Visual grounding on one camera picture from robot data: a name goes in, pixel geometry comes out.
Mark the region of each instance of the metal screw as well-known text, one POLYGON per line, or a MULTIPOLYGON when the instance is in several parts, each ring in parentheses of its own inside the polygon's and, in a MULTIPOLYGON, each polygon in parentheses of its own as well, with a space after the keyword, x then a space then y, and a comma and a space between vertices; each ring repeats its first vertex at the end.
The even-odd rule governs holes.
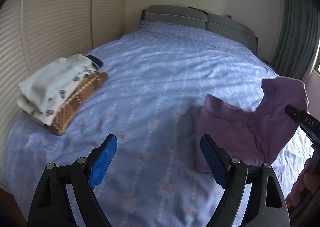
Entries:
POLYGON ((87 160, 86 158, 82 157, 82 158, 78 158, 77 162, 79 164, 83 164, 84 162, 86 162, 86 160, 87 160))
POLYGON ((232 158, 231 162, 234 164, 239 164, 240 163, 240 159, 239 158, 232 158))
POLYGON ((266 168, 266 169, 270 169, 271 168, 271 165, 269 163, 264 163, 263 166, 266 168))
POLYGON ((47 165, 47 169, 53 169, 54 168, 54 163, 49 163, 47 165))

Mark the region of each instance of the human hand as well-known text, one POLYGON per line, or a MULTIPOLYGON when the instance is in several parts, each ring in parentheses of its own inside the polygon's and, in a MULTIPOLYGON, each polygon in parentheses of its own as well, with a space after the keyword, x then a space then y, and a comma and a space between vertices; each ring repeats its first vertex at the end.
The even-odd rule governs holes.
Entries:
POLYGON ((293 184, 290 193, 288 194, 285 202, 287 207, 296 207, 301 202, 301 192, 303 190, 311 190, 315 193, 320 185, 320 176, 319 175, 311 175, 309 171, 311 166, 312 158, 309 158, 305 164, 304 169, 298 176, 297 181, 293 184))

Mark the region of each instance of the wooden floor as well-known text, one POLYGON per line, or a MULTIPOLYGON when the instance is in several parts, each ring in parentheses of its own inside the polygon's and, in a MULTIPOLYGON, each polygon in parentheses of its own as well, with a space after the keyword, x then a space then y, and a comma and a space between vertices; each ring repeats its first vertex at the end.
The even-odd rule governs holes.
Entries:
POLYGON ((22 212, 20 211, 14 197, 0 188, 0 201, 7 209, 8 213, 11 215, 11 218, 17 223, 20 227, 26 227, 27 222, 24 219, 22 212))

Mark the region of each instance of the gray curtain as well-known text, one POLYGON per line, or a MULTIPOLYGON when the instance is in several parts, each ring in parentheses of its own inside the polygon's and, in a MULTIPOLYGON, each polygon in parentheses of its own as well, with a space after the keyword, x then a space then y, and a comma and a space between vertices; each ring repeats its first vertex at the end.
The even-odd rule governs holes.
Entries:
POLYGON ((271 65, 281 76, 305 79, 314 67, 319 13, 311 0, 284 0, 282 27, 271 65))

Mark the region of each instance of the black printed motif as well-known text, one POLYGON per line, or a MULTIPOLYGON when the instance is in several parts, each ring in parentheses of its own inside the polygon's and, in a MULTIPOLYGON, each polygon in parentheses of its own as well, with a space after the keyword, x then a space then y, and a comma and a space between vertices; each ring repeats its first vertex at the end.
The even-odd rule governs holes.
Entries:
POLYGON ((65 90, 60 90, 59 93, 60 93, 60 96, 62 99, 66 98, 66 91, 65 90))
POLYGON ((45 115, 46 115, 47 117, 49 117, 49 116, 52 115, 53 113, 54 113, 53 109, 49 109, 49 110, 47 110, 47 111, 45 112, 45 115))

